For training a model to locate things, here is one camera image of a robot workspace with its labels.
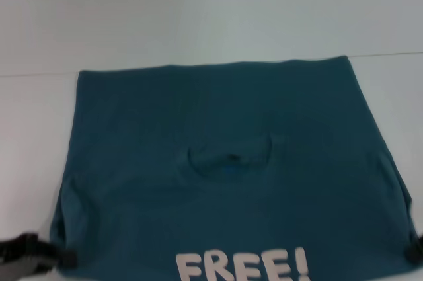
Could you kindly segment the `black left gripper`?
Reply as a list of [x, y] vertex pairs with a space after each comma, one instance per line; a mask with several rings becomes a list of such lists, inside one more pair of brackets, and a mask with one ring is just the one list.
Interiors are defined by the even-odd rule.
[[46, 274], [56, 266], [77, 267], [77, 253], [58, 250], [36, 233], [1, 240], [1, 280], [20, 280]]

